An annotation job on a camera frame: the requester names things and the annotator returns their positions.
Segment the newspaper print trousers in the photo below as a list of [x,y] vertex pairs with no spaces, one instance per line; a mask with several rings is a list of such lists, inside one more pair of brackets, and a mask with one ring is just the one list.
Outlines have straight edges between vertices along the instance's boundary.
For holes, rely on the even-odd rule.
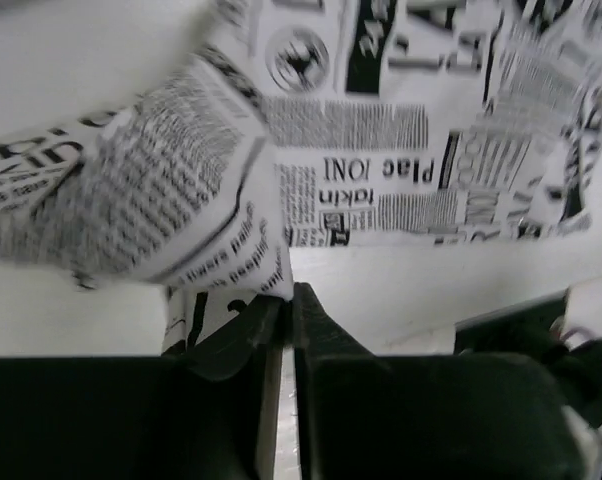
[[0,1],[0,352],[308,282],[372,348],[602,275],[602,1]]

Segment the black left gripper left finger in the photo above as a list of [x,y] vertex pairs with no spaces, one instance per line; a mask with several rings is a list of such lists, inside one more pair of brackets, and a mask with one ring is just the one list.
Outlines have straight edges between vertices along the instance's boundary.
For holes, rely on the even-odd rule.
[[0,479],[270,479],[284,304],[155,357],[0,358]]

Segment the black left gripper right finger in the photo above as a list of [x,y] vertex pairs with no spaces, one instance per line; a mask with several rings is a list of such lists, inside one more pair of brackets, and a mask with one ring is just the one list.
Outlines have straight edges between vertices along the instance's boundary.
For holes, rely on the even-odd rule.
[[602,479],[602,436],[531,356],[376,355],[306,283],[291,326],[305,479]]

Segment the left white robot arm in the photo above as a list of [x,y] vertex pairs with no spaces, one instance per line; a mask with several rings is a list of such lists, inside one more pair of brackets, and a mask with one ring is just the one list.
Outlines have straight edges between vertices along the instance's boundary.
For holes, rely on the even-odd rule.
[[210,296],[156,357],[0,358],[0,479],[271,479],[283,351],[304,479],[602,479],[602,337],[568,298],[462,323],[446,354],[376,355],[324,310]]

